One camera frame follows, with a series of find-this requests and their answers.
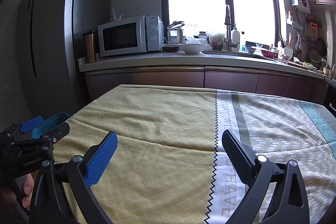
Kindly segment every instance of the microwave window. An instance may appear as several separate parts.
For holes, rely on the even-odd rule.
[[[129,23],[103,30],[104,50],[138,47],[137,24]]]

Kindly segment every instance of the teal container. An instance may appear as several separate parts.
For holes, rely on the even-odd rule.
[[[31,138],[32,139],[38,139],[41,135],[44,133],[47,133],[48,131],[52,130],[53,128],[59,126],[61,123],[64,123],[67,119],[70,118],[70,115],[62,112],[55,114],[54,116],[50,117],[49,119],[46,119],[43,121],[43,124],[39,127],[35,128],[31,132]]]

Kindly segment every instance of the zigzag stitching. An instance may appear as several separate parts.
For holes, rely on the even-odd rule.
[[[213,161],[214,166],[213,166],[213,171],[212,171],[212,173],[213,173],[212,182],[211,182],[212,186],[210,187],[211,193],[209,195],[210,199],[208,200],[209,206],[207,206],[208,212],[205,214],[207,216],[207,218],[204,220],[204,222],[206,224],[209,224],[209,222],[207,220],[210,218],[209,213],[211,212],[210,207],[212,206],[211,200],[213,200],[212,194],[214,193],[214,191],[212,189],[215,187],[215,185],[213,183],[216,181],[216,179],[215,179],[216,173],[215,172],[217,171],[217,169],[216,169],[216,166],[217,166],[217,164],[216,164],[216,161],[217,161],[217,152],[218,152],[218,150],[217,150],[217,148],[218,148],[218,106],[217,106],[217,92],[215,94],[215,130],[216,130],[216,134],[215,134],[215,156],[214,156],[215,160]]]

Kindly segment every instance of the travel mug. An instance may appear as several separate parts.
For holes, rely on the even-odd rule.
[[[97,61],[95,52],[95,32],[87,32],[83,34],[85,52],[86,52],[86,63],[93,63]]]

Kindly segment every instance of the red bowl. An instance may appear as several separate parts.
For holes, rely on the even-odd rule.
[[[264,57],[268,57],[268,58],[274,58],[276,56],[278,56],[278,54],[276,52],[271,52],[271,51],[268,51],[268,50],[260,50],[262,55]]]

